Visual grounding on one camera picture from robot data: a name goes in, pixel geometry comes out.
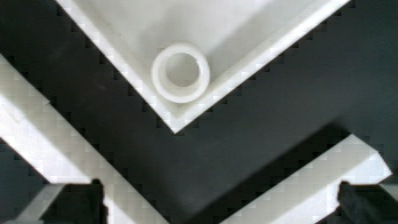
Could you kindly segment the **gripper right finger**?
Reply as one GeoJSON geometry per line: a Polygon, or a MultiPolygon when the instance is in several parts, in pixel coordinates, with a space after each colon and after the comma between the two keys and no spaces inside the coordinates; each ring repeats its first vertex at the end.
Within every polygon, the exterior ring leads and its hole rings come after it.
{"type": "Polygon", "coordinates": [[[332,224],[398,224],[398,186],[339,184],[332,224]]]}

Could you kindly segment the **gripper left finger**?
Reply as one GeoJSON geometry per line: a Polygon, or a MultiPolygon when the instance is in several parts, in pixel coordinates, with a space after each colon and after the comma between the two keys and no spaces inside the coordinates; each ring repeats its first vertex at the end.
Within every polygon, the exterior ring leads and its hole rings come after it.
{"type": "Polygon", "coordinates": [[[48,184],[10,224],[106,224],[99,182],[48,184]]]}

